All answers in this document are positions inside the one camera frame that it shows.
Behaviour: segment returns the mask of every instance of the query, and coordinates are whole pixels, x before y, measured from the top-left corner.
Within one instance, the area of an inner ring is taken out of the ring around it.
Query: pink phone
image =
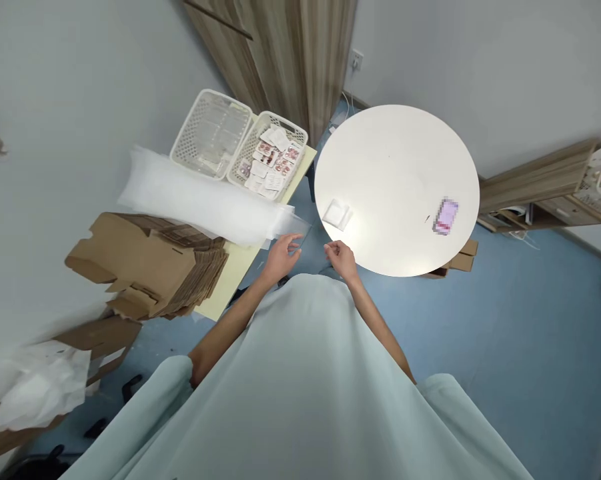
[[[434,231],[440,235],[447,235],[452,229],[457,212],[458,204],[453,200],[444,199],[434,222]]]

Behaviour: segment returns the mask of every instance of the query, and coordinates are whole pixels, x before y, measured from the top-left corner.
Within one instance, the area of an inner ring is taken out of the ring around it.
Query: cardboard
[[[80,325],[54,338],[80,350],[91,350],[87,385],[100,380],[120,366],[135,341],[142,324],[118,316]],[[45,428],[0,432],[0,455],[34,440],[42,432],[52,430],[66,415],[59,415]]]
[[[114,315],[103,320],[95,320],[64,332],[54,338],[78,350],[91,350],[91,365],[87,385],[100,380],[110,371],[120,366],[129,348],[138,336],[142,324],[134,320]],[[124,351],[115,359],[104,362],[112,354]]]
[[[65,264],[110,283],[118,296],[107,304],[134,320],[193,309],[211,295],[227,259],[224,239],[150,215],[102,213],[90,230]]]
[[[454,270],[462,270],[470,272],[474,265],[474,258],[471,255],[465,255],[464,253],[457,254],[450,262],[449,268]]]
[[[424,278],[428,278],[428,279],[433,279],[433,280],[443,279],[447,276],[447,272],[449,271],[449,265],[450,265],[450,262],[447,262],[442,267],[437,268],[436,270],[430,271],[429,273],[425,273],[424,275],[420,275],[420,276],[424,277]]]
[[[474,257],[478,252],[478,242],[476,240],[467,240],[467,243],[460,249],[460,252],[452,260],[442,267],[420,275],[428,279],[443,279],[447,277],[450,269],[470,272],[474,266]]]
[[[471,255],[475,257],[478,253],[478,242],[476,240],[467,240],[465,246],[460,249],[460,253],[464,253],[465,255]]]

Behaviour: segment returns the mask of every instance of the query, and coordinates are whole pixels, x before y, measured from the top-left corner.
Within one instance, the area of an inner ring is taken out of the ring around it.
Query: white round table
[[[320,218],[332,200],[349,205],[344,231],[323,221],[356,263],[391,277],[413,277],[451,260],[469,239],[480,190],[460,137],[442,120],[404,105],[383,105],[347,119],[327,140],[316,167]],[[458,203],[448,235],[434,232],[442,201]]]

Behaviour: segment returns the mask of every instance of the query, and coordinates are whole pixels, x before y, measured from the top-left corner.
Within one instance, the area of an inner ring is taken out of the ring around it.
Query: plastic bag
[[[134,147],[131,160],[131,175],[118,203],[138,212],[188,223],[211,238],[238,245],[262,245],[311,227],[293,214],[291,205],[212,180],[153,151]]]
[[[90,350],[56,340],[17,352],[12,362],[21,374],[0,400],[0,431],[47,427],[84,403],[90,358]]]

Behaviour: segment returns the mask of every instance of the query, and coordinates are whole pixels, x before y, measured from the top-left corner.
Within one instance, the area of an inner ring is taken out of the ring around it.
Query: cable
[[[354,62],[352,63],[352,74],[350,75],[350,95],[352,97],[352,115],[354,115],[356,113],[356,110],[354,109],[354,94],[353,94],[353,90],[354,90],[354,71],[356,70],[356,66],[358,66],[358,61],[354,60]],[[342,91],[342,96],[345,97],[345,102],[347,102],[347,115],[345,115],[345,120],[347,118],[349,118],[349,100],[347,98],[347,94],[345,93],[345,91]]]
[[[349,100],[347,100],[347,94],[345,91],[342,91],[342,96],[345,97],[345,102],[347,102],[347,115],[345,115],[345,120],[349,117]]]
[[[534,250],[540,250],[539,247],[533,245],[536,242],[531,237],[529,237],[529,232],[527,232],[527,230],[516,230],[516,231],[511,231],[511,232],[505,232],[505,235],[509,235],[511,238],[515,238],[516,240],[522,240],[523,242],[525,242],[525,244],[527,244]]]

